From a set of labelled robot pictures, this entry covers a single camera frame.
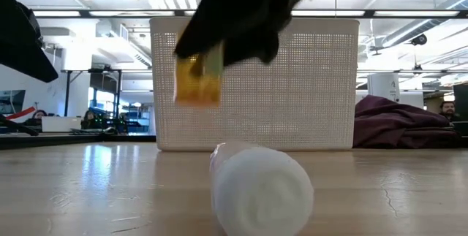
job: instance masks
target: purple blanket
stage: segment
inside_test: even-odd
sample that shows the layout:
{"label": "purple blanket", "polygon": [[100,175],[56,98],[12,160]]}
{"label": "purple blanket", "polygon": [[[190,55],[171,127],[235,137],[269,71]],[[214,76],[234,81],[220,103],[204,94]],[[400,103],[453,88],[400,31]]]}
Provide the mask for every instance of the purple blanket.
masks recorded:
{"label": "purple blanket", "polygon": [[453,148],[461,137],[450,122],[407,104],[368,95],[355,107],[354,148]]}

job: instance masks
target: table surface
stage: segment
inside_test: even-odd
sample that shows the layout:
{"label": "table surface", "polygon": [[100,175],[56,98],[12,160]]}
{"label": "table surface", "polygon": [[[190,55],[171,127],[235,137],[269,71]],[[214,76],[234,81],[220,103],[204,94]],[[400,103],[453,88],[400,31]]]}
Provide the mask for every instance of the table surface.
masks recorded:
{"label": "table surface", "polygon": [[[468,235],[468,151],[291,153],[315,187],[301,235]],[[209,153],[151,143],[0,151],[2,235],[214,235]]]}

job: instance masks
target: perforated basket wall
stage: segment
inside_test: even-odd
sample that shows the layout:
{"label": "perforated basket wall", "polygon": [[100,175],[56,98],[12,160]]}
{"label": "perforated basket wall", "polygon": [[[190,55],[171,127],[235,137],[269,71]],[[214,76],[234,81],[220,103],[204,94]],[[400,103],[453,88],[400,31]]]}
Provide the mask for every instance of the perforated basket wall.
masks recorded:
{"label": "perforated basket wall", "polygon": [[292,20],[272,65],[252,60],[228,68],[221,107],[210,110],[173,102],[176,33],[188,21],[151,20],[160,149],[211,151],[227,140],[283,151],[352,147],[358,21]]}

